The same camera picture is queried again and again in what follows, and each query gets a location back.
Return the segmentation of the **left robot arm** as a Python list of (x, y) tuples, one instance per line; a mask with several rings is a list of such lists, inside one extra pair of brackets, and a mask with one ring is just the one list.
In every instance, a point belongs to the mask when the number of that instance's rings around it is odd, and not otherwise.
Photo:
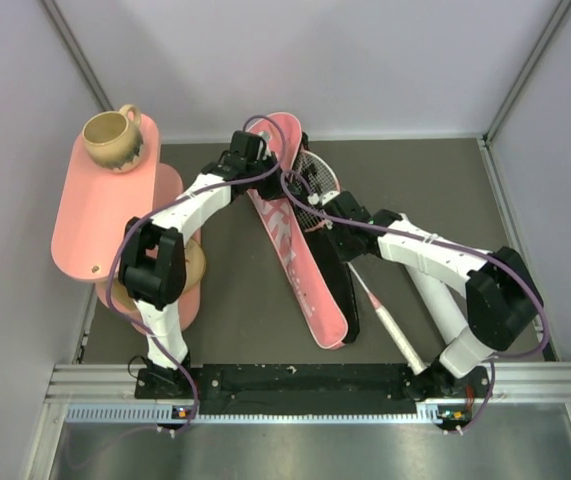
[(287, 143), (281, 130), (276, 137), (277, 153), (268, 146), (265, 133), (235, 131), (229, 147), (185, 192), (126, 226), (117, 251), (118, 281), (139, 311), (137, 324), (148, 339), (149, 361), (161, 368), (157, 384), (170, 396), (185, 394), (192, 382), (184, 366), (188, 347), (178, 308), (187, 283), (185, 246), (215, 213), (245, 192), (255, 190), (269, 199), (279, 195), (276, 180)]

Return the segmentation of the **white shuttlecock tube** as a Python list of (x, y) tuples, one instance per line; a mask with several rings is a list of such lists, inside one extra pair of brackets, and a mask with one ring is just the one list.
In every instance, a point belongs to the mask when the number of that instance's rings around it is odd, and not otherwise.
[(448, 287), (416, 268), (406, 266), (412, 282), (430, 313), (448, 350), (459, 350), (459, 336), (467, 326), (463, 313)]

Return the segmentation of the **pink racket bag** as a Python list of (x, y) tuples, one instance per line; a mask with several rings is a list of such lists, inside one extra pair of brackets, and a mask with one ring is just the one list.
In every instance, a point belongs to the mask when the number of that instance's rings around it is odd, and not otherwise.
[(316, 344), (341, 348), (360, 333), (359, 314), (349, 268), (319, 230), (305, 231), (286, 198), (251, 199)]

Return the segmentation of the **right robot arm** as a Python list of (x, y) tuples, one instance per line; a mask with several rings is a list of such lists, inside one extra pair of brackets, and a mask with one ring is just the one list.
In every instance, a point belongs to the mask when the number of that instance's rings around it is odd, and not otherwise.
[(371, 254), (410, 274), (446, 344), (428, 368), (443, 395), (457, 394), (478, 364), (506, 351), (543, 306), (521, 255), (510, 247), (496, 252), (465, 247), (401, 214), (370, 214), (348, 191), (325, 193), (320, 205), (343, 261)]

